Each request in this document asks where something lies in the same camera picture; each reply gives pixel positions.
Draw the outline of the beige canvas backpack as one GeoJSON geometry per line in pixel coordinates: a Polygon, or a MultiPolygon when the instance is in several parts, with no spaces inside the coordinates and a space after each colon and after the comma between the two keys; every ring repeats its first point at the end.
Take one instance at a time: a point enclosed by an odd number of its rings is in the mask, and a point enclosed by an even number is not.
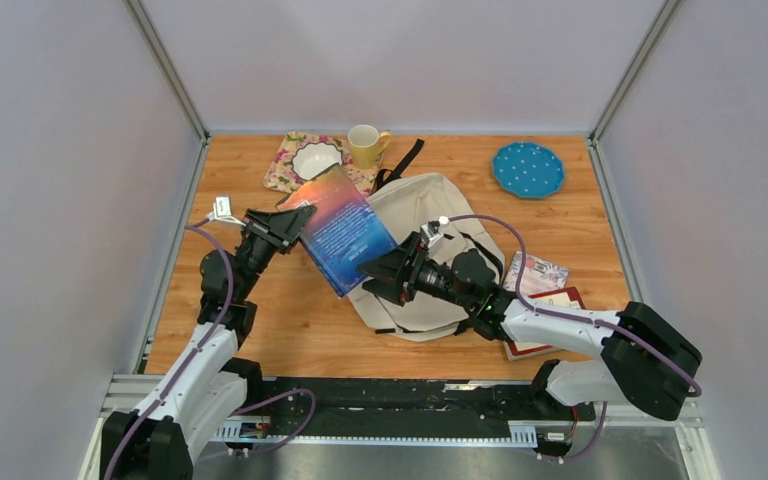
{"type": "Polygon", "coordinates": [[[423,145],[423,140],[417,140],[393,169],[377,174],[368,201],[399,243],[429,220],[449,218],[450,238],[430,252],[442,265],[445,298],[418,293],[412,302],[399,306],[393,302],[393,280],[371,278],[349,295],[361,319],[376,334],[415,342],[464,333],[472,325],[468,312],[487,295],[481,283],[495,287],[505,278],[502,251],[461,191],[440,173],[405,176],[423,145]]]}

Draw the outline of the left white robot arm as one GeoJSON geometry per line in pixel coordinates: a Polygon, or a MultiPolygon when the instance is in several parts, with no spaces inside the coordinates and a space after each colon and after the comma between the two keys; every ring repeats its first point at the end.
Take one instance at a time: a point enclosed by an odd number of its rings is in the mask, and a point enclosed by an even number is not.
{"type": "Polygon", "coordinates": [[[189,343],[136,406],[114,411],[101,433],[102,479],[189,479],[196,460],[226,419],[264,405],[260,366],[237,358],[257,306],[248,297],[277,254],[300,242],[313,205],[278,212],[247,210],[233,252],[198,222],[188,226],[213,246],[202,259],[202,297],[189,343]]]}

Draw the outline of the blue sunset cover book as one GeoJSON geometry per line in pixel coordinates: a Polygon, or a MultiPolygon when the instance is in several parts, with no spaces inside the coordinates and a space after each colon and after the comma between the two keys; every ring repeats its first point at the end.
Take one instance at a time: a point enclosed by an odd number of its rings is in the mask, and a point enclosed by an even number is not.
{"type": "Polygon", "coordinates": [[[397,242],[345,169],[332,165],[276,204],[280,211],[316,208],[301,242],[339,297],[366,276],[357,267],[396,248],[397,242]]]}

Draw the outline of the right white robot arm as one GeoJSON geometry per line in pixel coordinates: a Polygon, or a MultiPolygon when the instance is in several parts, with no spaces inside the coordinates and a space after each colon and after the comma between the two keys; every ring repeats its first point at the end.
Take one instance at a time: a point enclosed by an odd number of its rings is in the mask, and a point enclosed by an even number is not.
{"type": "Polygon", "coordinates": [[[584,355],[580,362],[548,361],[540,368],[530,404],[542,418],[581,403],[625,401],[673,421],[687,398],[701,394],[695,379],[700,351],[645,303],[586,310],[522,298],[498,283],[478,249],[439,263],[417,232],[357,269],[367,278],[364,290],[395,305],[423,293],[460,307],[487,340],[543,343],[584,355]]]}

